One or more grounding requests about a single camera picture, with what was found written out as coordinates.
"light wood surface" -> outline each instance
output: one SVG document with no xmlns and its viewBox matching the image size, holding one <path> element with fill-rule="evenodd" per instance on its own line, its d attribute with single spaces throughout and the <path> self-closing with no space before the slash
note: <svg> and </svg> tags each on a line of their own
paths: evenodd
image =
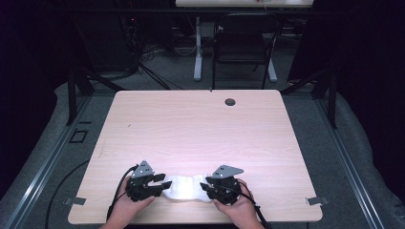
<svg viewBox="0 0 405 229">
<path fill-rule="evenodd" d="M 176 0 L 186 8 L 311 8 L 313 0 Z"/>
<path fill-rule="evenodd" d="M 225 105 L 233 98 L 234 106 Z M 245 180 L 268 221 L 316 221 L 307 167 L 277 91 L 136 91 L 117 93 L 100 133 L 70 223 L 103 223 L 118 182 L 143 160 L 179 176 L 211 174 L 225 164 Z M 155 201 L 133 223 L 223 223 L 212 202 Z"/>
</svg>

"wooden table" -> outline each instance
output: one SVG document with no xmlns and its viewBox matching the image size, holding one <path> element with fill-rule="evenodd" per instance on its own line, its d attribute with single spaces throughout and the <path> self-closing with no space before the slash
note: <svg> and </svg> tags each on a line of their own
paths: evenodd
<svg viewBox="0 0 405 229">
<path fill-rule="evenodd" d="M 224 102 L 232 98 L 236 104 Z M 268 221 L 316 221 L 315 192 L 282 97 L 277 91 L 119 92 L 77 193 L 86 198 L 69 215 L 73 224 L 103 223 L 118 182 L 147 160 L 156 174 L 211 174 L 221 164 L 241 168 Z M 134 223 L 224 223 L 212 202 L 165 197 Z"/>
</svg>

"human hand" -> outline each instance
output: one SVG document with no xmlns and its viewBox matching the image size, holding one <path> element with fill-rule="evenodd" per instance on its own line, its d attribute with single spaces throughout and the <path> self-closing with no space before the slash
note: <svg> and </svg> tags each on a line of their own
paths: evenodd
<svg viewBox="0 0 405 229">
<path fill-rule="evenodd" d="M 119 198 L 114 205 L 111 216 L 108 218 L 107 222 L 101 226 L 102 229 L 118 229 L 126 227 L 137 215 L 138 212 L 149 206 L 155 199 L 155 197 L 151 196 L 144 200 L 133 202 L 125 194 L 125 187 L 127 185 L 128 179 L 129 177 L 126 177 L 123 180 L 122 185 L 119 188 Z"/>
<path fill-rule="evenodd" d="M 242 193 L 253 198 L 252 193 L 247 190 L 246 183 L 238 179 L 241 183 Z M 240 229 L 263 229 L 263 225 L 257 220 L 253 203 L 246 197 L 240 195 L 239 199 L 232 205 L 225 205 L 214 199 L 214 204 L 218 211 L 226 214 Z"/>
</svg>

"gray carpet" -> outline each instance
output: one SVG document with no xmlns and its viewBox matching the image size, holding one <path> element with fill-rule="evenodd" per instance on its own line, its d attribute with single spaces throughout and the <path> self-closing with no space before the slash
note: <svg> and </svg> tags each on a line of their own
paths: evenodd
<svg viewBox="0 0 405 229">
<path fill-rule="evenodd" d="M 267 89 L 282 90 L 287 86 L 286 79 L 296 45 L 297 42 L 294 40 L 279 39 L 273 55 L 273 63 L 279 81 L 277 83 L 267 83 Z M 193 55 L 181 56 L 169 52 L 156 52 L 155 58 L 145 62 L 145 65 L 183 89 L 209 89 L 211 83 L 209 49 L 204 50 L 203 57 L 202 81 L 200 82 L 195 82 L 192 77 L 194 72 Z M 229 82 L 227 80 L 232 75 L 232 71 L 233 69 L 227 68 L 222 70 L 221 74 L 224 79 L 224 82 L 221 82 L 222 86 L 224 88 L 228 86 L 230 88 L 239 88 L 242 86 L 236 85 L 236 83 L 245 85 L 244 81 Z M 162 90 L 162 87 L 147 76 L 146 73 L 137 73 L 115 82 L 129 90 Z M 260 79 L 257 82 L 258 87 L 260 87 Z M 44 228 L 47 208 L 57 184 L 74 167 L 89 159 L 92 154 L 114 96 L 114 93 L 105 86 L 98 82 L 93 82 L 93 84 L 96 88 L 96 93 L 89 100 L 82 99 L 88 102 L 88 106 L 73 126 L 74 129 L 77 128 L 79 131 L 88 131 L 88 134 L 82 143 L 66 142 L 66 144 L 63 144 L 61 156 L 53 168 L 52 175 L 47 180 L 33 208 L 25 214 L 26 218 L 24 219 L 24 223 L 22 223 L 22 228 Z M 300 90 L 298 94 L 283 97 L 294 132 L 307 163 L 315 192 L 318 196 L 327 197 L 330 200 L 329 204 L 322 207 L 323 218 L 317 222 L 310 223 L 309 227 L 369 228 L 356 195 L 342 168 L 338 150 L 329 133 L 328 125 L 322 119 L 322 115 L 324 114 L 317 107 L 317 101 L 313 101 L 308 95 L 309 88 Z M 54 146 L 57 144 L 59 137 L 66 132 L 65 123 L 68 120 L 66 85 L 62 85 L 56 90 L 56 93 L 58 95 L 58 104 L 49 126 L 33 150 L 32 156 L 27 161 L 21 174 L 1 200 L 1 228 L 6 227 L 12 213 L 17 208 L 21 198 L 24 197 L 25 192 L 29 189 L 42 163 L 53 153 Z M 398 213 L 399 210 L 394 208 L 397 202 L 395 202 L 393 194 L 385 187 L 379 173 L 373 167 L 372 150 L 367 137 L 361 125 L 352 114 L 350 107 L 341 96 L 338 96 L 337 100 L 336 118 L 338 132 L 350 153 L 358 174 L 369 191 L 376 211 L 385 227 L 405 228 L 405 223 L 401 221 L 401 213 Z M 67 221 L 70 206 L 63 203 L 65 198 L 75 197 L 86 166 L 83 165 L 72 173 L 56 193 L 50 211 L 49 228 L 98 228 L 99 225 L 71 225 Z M 304 222 L 273 222 L 271 225 L 274 229 L 307 228 Z M 180 225 L 166 226 L 165 228 L 224 228 L 224 226 Z"/>
</svg>

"cable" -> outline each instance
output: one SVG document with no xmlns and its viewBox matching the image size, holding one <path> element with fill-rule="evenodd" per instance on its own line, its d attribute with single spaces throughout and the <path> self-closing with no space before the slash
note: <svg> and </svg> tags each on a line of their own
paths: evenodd
<svg viewBox="0 0 405 229">
<path fill-rule="evenodd" d="M 85 165 L 86 163 L 89 163 L 90 159 L 82 162 L 81 164 L 77 165 L 68 175 L 66 175 L 57 185 L 56 190 L 54 191 L 52 197 L 51 197 L 51 201 L 48 205 L 48 209 L 47 209 L 47 216 L 46 216 L 46 220 L 45 220 L 45 229 L 48 229 L 48 224 L 49 224 L 49 218 L 50 218 L 50 212 L 51 212 L 51 207 L 52 207 L 52 203 L 53 203 L 53 199 L 57 194 L 57 191 L 59 190 L 59 188 L 62 186 L 62 184 L 65 182 L 65 180 L 72 174 L 74 173 L 77 169 L 79 169 L 81 166 Z"/>
<path fill-rule="evenodd" d="M 150 70 L 149 68 L 147 68 L 146 66 L 144 66 L 143 64 L 139 64 L 139 66 L 152 78 L 154 79 L 157 83 L 159 83 L 164 89 L 166 90 L 171 90 L 170 87 L 164 82 L 168 82 L 169 84 L 175 86 L 178 89 L 182 89 L 182 87 L 176 85 L 175 83 L 171 82 L 170 80 L 162 77 L 161 75 L 153 72 L 152 70 Z"/>
<path fill-rule="evenodd" d="M 235 190 L 233 190 L 233 189 L 231 189 L 231 188 L 224 187 L 224 186 L 222 186 L 222 185 L 217 185 L 217 184 L 216 184 L 216 185 L 214 185 L 214 187 L 219 187 L 219 188 L 226 189 L 226 190 L 228 190 L 228 191 L 234 192 L 234 193 L 236 193 L 236 194 L 238 194 L 238 195 L 241 195 L 241 196 L 247 198 L 248 200 L 250 200 L 250 202 L 252 202 L 253 207 L 254 207 L 254 209 L 255 209 L 255 211 L 256 211 L 256 213 L 257 213 L 257 216 L 259 217 L 259 219 L 260 219 L 260 221 L 262 222 L 263 226 L 264 226 L 266 229 L 271 229 L 271 225 L 266 221 L 265 217 L 263 216 L 262 212 L 260 211 L 260 206 L 256 203 L 256 201 L 255 201 L 255 200 L 252 198 L 252 196 L 250 195 L 250 194 L 251 194 L 250 190 L 247 188 L 247 186 L 246 186 L 245 184 L 243 184 L 243 183 L 241 183 L 241 182 L 239 182 L 239 181 L 238 181 L 238 183 L 244 185 L 244 187 L 245 187 L 245 188 L 247 189 L 247 191 L 249 192 L 249 196 L 246 195 L 246 194 L 244 194 L 244 193 L 242 193 L 242 192 L 235 191 Z"/>
<path fill-rule="evenodd" d="M 119 181 L 118 187 L 116 189 L 116 193 L 114 194 L 114 198 L 113 198 L 113 202 L 111 203 L 110 207 L 108 208 L 108 212 L 107 212 L 107 220 L 108 218 L 111 216 L 111 213 L 113 213 L 113 209 L 114 209 L 114 205 L 116 205 L 117 200 L 119 200 L 125 193 L 121 194 L 120 196 L 118 196 L 119 193 L 119 189 L 122 185 L 122 182 L 124 181 L 124 179 L 126 178 L 126 176 L 131 172 L 131 171 L 135 171 L 138 168 L 138 165 L 131 167 L 130 169 L 127 170 L 127 172 L 125 172 L 125 174 L 122 176 L 121 180 Z"/>
</svg>

